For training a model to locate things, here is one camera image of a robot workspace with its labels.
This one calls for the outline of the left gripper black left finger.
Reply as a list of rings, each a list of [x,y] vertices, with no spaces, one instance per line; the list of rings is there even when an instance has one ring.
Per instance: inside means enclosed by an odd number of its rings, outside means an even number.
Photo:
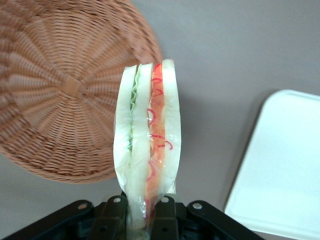
[[[127,205],[124,196],[112,196],[98,206],[77,200],[4,239],[125,240]]]

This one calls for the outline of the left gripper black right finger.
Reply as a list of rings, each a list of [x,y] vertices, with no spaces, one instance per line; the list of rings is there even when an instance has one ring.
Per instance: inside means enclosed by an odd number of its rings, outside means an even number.
[[[171,196],[154,208],[151,240],[261,240],[262,237],[206,201],[185,206]]]

